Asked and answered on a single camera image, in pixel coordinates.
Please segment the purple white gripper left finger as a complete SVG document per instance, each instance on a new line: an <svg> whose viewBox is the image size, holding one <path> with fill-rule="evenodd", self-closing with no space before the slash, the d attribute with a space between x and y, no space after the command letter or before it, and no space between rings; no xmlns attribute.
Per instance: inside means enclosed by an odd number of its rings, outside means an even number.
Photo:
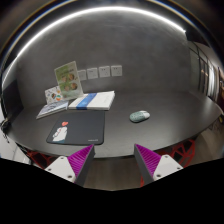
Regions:
<svg viewBox="0 0 224 224"><path fill-rule="evenodd" d="M68 157L58 157L46 168L46 171L83 186L94 156L94 145L89 145Z"/></svg>

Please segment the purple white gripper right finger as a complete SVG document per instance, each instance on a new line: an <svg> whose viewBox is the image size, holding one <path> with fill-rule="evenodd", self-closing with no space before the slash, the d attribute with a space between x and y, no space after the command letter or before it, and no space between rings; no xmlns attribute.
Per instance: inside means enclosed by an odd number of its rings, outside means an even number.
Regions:
<svg viewBox="0 0 224 224"><path fill-rule="evenodd" d="M141 186L182 169L182 166L168 154L159 155L139 144L134 145L134 156L141 172Z"/></svg>

